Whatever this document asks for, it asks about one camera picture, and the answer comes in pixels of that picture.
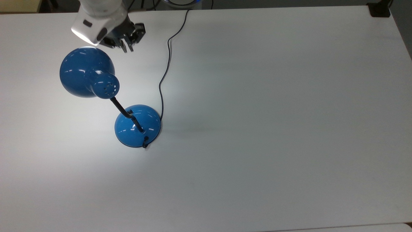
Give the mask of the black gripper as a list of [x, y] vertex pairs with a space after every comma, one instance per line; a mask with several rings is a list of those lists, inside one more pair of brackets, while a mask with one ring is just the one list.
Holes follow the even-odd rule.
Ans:
[[127, 16], [121, 24], [100, 41], [100, 44], [109, 48], [121, 48], [124, 53], [127, 53], [127, 48], [133, 52], [134, 45], [141, 41], [145, 33], [143, 23], [134, 24]]

